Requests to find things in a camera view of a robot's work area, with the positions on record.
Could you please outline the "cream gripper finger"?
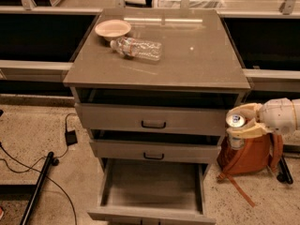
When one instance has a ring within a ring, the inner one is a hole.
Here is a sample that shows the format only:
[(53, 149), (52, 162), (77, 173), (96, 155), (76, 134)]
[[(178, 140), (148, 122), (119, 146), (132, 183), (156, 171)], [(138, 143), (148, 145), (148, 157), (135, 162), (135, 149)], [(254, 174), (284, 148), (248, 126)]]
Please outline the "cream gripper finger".
[(273, 130), (265, 124), (250, 121), (242, 127), (229, 127), (227, 133), (237, 139), (259, 138), (267, 133), (272, 133)]
[(247, 103), (240, 106), (237, 106), (228, 111), (227, 115), (242, 115), (247, 120), (255, 119), (259, 120), (260, 108), (263, 105), (261, 103)]

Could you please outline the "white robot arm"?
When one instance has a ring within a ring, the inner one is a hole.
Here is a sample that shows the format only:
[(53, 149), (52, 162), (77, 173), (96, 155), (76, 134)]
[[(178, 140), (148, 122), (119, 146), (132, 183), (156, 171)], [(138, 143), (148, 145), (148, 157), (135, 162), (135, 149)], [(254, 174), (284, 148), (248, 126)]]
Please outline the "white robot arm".
[(237, 139), (293, 133), (300, 129), (300, 99), (243, 104), (228, 111), (226, 123), (227, 133)]

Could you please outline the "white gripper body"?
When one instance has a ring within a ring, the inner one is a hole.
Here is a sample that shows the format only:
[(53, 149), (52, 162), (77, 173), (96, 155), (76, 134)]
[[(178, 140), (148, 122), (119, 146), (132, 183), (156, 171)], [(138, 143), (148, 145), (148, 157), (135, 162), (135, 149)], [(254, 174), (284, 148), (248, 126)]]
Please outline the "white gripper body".
[(295, 102), (287, 98), (271, 99), (259, 109), (261, 123), (276, 134), (295, 131)]

